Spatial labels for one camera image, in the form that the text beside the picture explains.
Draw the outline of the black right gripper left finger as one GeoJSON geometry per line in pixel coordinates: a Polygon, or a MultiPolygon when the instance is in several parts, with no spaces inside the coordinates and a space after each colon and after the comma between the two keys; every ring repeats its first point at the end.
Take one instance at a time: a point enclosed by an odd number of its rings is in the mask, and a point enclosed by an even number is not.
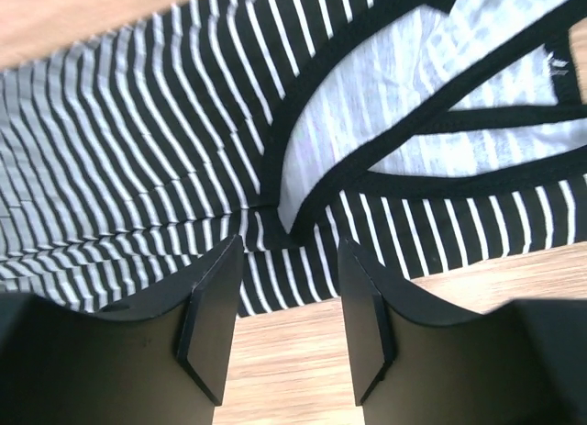
{"type": "Polygon", "coordinates": [[[209,424],[243,270],[237,236],[95,313],[1,296],[4,424],[209,424]]]}

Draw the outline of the black white striped tank top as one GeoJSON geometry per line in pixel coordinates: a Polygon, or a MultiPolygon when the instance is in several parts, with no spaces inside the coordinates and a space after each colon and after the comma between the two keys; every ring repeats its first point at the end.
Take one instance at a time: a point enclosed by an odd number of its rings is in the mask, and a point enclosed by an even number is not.
{"type": "Polygon", "coordinates": [[[244,243],[241,316],[586,238],[586,0],[188,0],[1,73],[1,288],[94,312],[244,243]]]}

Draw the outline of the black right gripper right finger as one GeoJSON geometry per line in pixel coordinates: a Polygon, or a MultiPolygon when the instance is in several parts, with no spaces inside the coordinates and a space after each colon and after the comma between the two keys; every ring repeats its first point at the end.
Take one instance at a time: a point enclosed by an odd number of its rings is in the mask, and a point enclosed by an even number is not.
{"type": "Polygon", "coordinates": [[[338,246],[356,404],[368,424],[583,424],[586,303],[514,299],[479,314],[338,246]]]}

